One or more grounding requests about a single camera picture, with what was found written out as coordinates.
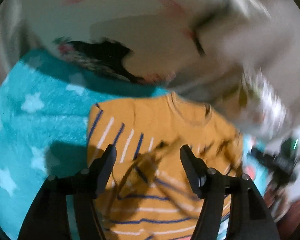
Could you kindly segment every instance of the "blanket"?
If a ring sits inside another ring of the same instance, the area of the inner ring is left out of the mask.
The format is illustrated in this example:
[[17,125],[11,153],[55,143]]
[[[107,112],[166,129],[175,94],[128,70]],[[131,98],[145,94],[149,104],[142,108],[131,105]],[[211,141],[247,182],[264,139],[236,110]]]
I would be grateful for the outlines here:
[[[26,213],[49,174],[73,175],[87,166],[86,131],[90,106],[122,97],[155,97],[165,89],[111,80],[30,51],[0,87],[0,226],[16,240]],[[243,161],[264,193],[266,169]],[[223,221],[219,239],[226,234]]]

